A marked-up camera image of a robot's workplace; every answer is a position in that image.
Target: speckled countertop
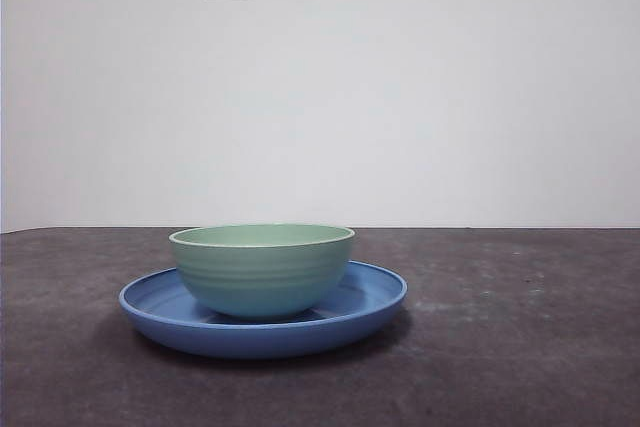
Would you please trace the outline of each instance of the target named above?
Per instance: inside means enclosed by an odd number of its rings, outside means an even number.
[[[16,426],[640,425],[640,230],[357,229],[404,309],[324,354],[174,352],[120,312],[177,228],[2,236],[2,420]]]

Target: blue plate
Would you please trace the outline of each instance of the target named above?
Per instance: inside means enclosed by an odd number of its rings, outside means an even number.
[[[176,269],[142,277],[120,292],[120,305],[143,335],[191,354],[269,359],[312,354],[372,334],[400,307],[398,274],[350,261],[340,284],[309,310],[271,323],[245,322],[199,304]]]

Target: plastic bowl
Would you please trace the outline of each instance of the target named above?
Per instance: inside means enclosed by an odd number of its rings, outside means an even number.
[[[188,229],[169,240],[180,278],[200,303],[266,319],[305,310],[335,287],[354,236],[345,227],[257,224]]]

